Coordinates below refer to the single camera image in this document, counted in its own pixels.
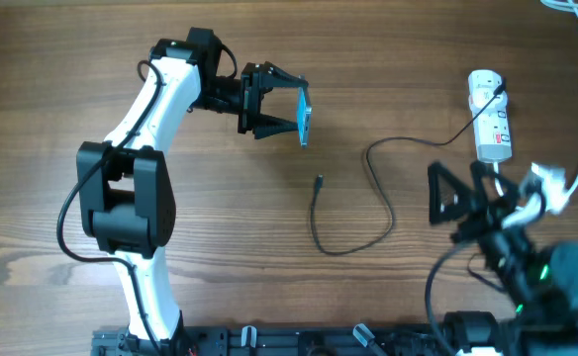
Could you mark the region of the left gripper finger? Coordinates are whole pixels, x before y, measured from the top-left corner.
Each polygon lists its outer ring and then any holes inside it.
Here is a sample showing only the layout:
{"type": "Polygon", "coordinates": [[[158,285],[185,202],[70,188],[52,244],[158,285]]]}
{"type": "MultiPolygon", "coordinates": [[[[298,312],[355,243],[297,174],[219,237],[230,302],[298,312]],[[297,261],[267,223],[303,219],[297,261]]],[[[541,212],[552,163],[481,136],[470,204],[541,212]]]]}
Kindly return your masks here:
{"type": "Polygon", "coordinates": [[[263,139],[276,134],[296,132],[298,124],[273,116],[259,114],[254,117],[253,134],[255,139],[263,139]]]}
{"type": "Polygon", "coordinates": [[[266,88],[271,91],[275,88],[308,88],[309,82],[299,76],[294,76],[269,63],[266,79],[266,88]]]}

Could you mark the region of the teal Galaxy smartphone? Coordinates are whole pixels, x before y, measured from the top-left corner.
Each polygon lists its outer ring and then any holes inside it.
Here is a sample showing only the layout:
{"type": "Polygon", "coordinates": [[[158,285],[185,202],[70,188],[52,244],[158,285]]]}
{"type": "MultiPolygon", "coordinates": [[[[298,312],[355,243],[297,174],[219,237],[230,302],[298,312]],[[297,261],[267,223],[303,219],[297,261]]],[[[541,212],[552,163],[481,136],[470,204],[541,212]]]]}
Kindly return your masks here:
{"type": "Polygon", "coordinates": [[[310,95],[307,88],[298,89],[298,101],[297,101],[297,125],[300,145],[303,148],[308,146],[311,116],[312,116],[312,105],[310,101],[310,95]]]}

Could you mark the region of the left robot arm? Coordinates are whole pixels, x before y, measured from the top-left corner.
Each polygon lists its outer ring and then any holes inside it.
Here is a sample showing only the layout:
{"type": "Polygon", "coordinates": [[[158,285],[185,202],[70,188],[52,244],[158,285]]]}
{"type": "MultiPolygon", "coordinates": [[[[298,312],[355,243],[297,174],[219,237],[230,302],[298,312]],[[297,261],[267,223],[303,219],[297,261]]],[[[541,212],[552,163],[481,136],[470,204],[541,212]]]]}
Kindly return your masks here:
{"type": "Polygon", "coordinates": [[[83,230],[119,266],[136,343],[164,347],[183,332],[165,261],[176,215],[165,156],[184,116],[194,110],[231,114],[241,134],[263,139],[295,132],[301,146],[308,144],[306,78],[269,61],[221,76],[220,59],[228,52],[209,29],[193,28],[183,41],[159,40],[124,119],[103,141],[85,141],[77,152],[73,195],[83,230]]]}

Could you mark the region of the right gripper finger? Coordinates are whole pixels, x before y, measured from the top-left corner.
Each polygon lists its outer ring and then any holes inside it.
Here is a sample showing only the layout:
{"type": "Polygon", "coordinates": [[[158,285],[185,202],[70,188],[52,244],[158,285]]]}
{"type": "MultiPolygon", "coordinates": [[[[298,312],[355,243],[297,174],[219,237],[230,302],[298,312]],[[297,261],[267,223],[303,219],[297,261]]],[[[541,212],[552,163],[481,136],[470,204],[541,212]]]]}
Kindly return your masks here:
{"type": "Polygon", "coordinates": [[[428,179],[431,224],[456,221],[471,212],[473,191],[440,162],[428,167],[428,179]]]}
{"type": "Polygon", "coordinates": [[[498,180],[501,187],[504,189],[502,198],[509,203],[516,203],[519,200],[519,186],[507,177],[496,172],[487,164],[481,161],[474,161],[470,165],[470,171],[474,183],[474,191],[485,201],[488,200],[488,195],[483,184],[485,179],[498,180]]]}

